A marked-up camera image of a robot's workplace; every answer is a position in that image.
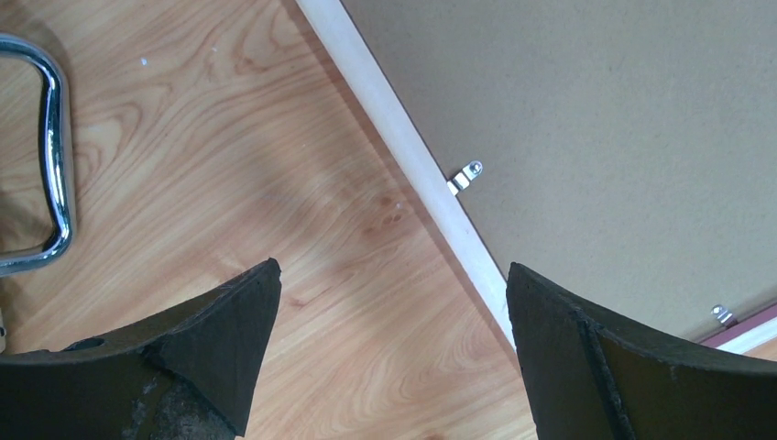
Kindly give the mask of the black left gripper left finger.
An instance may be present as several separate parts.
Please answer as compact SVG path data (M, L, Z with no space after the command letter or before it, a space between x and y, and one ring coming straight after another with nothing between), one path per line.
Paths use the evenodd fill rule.
M246 432L281 294L270 258L60 351L1 358L4 439L233 439Z

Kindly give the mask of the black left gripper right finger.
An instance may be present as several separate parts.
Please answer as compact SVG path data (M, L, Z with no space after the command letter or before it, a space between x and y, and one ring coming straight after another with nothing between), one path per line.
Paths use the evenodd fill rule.
M702 346L519 263L509 320L541 439L773 439L776 365Z

